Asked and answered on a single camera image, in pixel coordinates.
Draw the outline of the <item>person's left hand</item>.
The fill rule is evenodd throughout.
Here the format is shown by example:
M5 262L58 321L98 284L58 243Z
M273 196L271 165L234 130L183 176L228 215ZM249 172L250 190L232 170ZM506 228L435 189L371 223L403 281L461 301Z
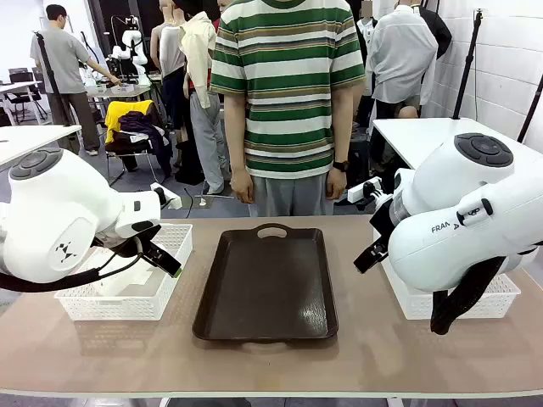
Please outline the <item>person's left hand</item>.
M347 175L341 170L332 168L327 174L326 197L337 200L342 197L347 186Z

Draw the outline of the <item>person's right hand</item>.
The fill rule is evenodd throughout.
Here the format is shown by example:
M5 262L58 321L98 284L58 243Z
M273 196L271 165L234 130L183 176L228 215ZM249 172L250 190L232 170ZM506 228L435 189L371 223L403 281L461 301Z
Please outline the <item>person's right hand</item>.
M232 169L231 188L237 199L243 204L254 202L254 184L245 168Z

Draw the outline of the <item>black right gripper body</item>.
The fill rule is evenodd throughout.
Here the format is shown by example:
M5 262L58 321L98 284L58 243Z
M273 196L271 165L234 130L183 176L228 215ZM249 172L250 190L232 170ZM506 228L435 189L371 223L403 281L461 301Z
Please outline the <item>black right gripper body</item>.
M387 246L389 244L389 238L398 224L394 200L392 198L389 198L376 206L372 218L370 219L370 224L379 234L376 243L381 246Z

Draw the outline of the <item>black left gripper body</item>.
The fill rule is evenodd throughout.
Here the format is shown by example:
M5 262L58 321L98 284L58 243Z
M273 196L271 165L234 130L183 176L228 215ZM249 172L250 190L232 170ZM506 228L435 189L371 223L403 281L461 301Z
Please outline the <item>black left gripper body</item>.
M101 233L95 237L95 246L108 248L123 258L133 257L137 254L153 258L159 253L160 248L152 242L152 239L160 229L161 226L152 226L128 238L107 237Z

